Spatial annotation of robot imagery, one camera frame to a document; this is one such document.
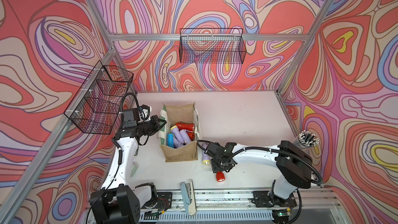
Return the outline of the red flashlight bottom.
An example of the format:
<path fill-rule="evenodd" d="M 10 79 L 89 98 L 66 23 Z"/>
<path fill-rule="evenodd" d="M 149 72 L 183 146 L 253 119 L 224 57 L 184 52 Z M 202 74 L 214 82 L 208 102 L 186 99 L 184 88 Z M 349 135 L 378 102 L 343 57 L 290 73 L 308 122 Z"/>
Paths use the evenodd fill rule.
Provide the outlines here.
<path fill-rule="evenodd" d="M 223 172 L 217 172 L 216 173 L 216 180 L 219 183 L 225 181 L 226 177 L 225 177 L 224 173 Z"/>

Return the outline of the red flashlight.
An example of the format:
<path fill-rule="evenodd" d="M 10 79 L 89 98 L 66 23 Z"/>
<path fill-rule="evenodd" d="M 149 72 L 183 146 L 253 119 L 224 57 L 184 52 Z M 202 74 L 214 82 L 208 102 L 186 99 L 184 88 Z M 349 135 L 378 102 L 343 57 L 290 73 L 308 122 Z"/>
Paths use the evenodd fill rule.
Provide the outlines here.
<path fill-rule="evenodd" d="M 224 173 L 223 172 L 217 172 L 216 173 L 216 180 L 219 183 L 225 181 L 226 177 L 225 177 Z"/>
<path fill-rule="evenodd" d="M 175 126 L 179 128 L 179 130 L 186 130 L 189 132 L 194 132 L 195 131 L 195 125 L 194 124 L 189 124 L 189 123 L 176 123 Z"/>
<path fill-rule="evenodd" d="M 187 131 L 187 135 L 190 138 L 191 141 L 195 140 L 195 133 L 191 131 Z"/>

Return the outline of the blue flashlight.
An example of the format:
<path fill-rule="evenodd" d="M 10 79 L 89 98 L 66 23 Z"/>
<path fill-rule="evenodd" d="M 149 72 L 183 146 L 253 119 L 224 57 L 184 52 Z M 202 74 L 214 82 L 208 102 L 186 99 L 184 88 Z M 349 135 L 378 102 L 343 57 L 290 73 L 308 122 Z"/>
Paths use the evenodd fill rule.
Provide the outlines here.
<path fill-rule="evenodd" d="M 174 148 L 174 135 L 173 133 L 169 133 L 167 135 L 167 146 L 170 148 Z"/>

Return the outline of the burlap tote bag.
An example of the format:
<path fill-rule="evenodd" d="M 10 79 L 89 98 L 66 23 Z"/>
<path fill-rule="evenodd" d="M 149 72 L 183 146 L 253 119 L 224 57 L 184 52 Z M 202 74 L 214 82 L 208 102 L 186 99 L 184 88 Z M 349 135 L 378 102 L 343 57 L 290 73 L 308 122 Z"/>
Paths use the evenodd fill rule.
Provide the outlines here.
<path fill-rule="evenodd" d="M 166 124 L 158 133 L 166 162 L 198 160 L 197 141 L 202 138 L 199 113 L 195 104 L 164 105 L 160 119 Z"/>

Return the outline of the long purple flashlight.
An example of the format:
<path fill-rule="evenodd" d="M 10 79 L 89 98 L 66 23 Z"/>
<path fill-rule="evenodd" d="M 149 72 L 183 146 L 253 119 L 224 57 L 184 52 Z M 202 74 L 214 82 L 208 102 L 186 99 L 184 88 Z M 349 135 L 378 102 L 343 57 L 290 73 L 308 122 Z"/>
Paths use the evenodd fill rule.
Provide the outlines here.
<path fill-rule="evenodd" d="M 191 143 L 191 139 L 186 130 L 180 129 L 177 125 L 171 127 L 171 132 L 180 144 L 185 145 Z"/>

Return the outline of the red flashlight top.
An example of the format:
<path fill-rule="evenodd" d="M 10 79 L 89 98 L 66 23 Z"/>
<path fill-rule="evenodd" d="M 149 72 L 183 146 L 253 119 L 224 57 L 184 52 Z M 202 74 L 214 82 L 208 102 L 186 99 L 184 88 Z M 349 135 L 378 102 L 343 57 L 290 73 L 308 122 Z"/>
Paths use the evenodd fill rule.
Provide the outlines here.
<path fill-rule="evenodd" d="M 195 140 L 195 133 L 191 131 L 187 131 L 187 135 L 190 138 L 191 141 Z"/>

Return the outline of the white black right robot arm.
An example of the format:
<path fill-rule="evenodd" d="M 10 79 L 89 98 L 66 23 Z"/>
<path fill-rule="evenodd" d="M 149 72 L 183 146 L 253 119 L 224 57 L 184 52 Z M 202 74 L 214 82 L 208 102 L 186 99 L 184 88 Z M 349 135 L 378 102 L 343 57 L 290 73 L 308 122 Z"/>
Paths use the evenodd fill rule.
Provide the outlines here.
<path fill-rule="evenodd" d="M 323 185 L 320 172 L 313 166 L 312 158 L 289 141 L 277 146 L 245 146 L 237 143 L 219 143 L 197 140 L 197 146 L 210 157 L 214 173 L 230 172 L 237 164 L 254 163 L 279 169 L 281 176 L 273 181 L 271 190 L 252 203 L 257 207 L 287 207 L 293 192 L 309 189 L 312 184 Z"/>

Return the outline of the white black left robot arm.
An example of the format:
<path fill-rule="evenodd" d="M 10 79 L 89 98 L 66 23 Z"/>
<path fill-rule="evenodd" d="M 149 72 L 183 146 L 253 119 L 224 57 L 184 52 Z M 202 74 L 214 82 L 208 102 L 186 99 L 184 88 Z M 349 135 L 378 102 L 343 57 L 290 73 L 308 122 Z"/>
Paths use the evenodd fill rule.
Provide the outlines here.
<path fill-rule="evenodd" d="M 143 207 L 156 207 L 158 194 L 154 183 L 144 183 L 131 188 L 134 158 L 141 146 L 140 138 L 155 135 L 167 121 L 156 115 L 138 122 L 123 118 L 112 138 L 116 154 L 100 190 L 90 196 L 90 210 L 97 224 L 137 224 Z"/>

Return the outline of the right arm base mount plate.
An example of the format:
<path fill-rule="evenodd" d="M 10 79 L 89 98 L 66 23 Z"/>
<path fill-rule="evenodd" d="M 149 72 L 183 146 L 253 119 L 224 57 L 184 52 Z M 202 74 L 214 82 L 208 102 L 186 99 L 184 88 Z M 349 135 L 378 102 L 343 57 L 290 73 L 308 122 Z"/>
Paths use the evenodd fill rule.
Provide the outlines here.
<path fill-rule="evenodd" d="M 260 207 L 288 207 L 294 208 L 297 206 L 296 199 L 293 193 L 287 199 L 274 196 L 269 191 L 254 191 L 251 202 L 258 208 Z"/>

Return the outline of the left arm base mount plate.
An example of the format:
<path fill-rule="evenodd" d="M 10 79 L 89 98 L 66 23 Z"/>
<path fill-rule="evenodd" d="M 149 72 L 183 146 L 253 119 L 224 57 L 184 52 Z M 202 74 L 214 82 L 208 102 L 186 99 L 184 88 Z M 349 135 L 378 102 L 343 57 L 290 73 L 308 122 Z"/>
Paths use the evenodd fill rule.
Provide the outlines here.
<path fill-rule="evenodd" d="M 157 193 L 157 202 L 153 206 L 154 209 L 160 211 L 166 211 L 172 207 L 173 193 L 170 191 L 166 192 L 158 192 Z"/>

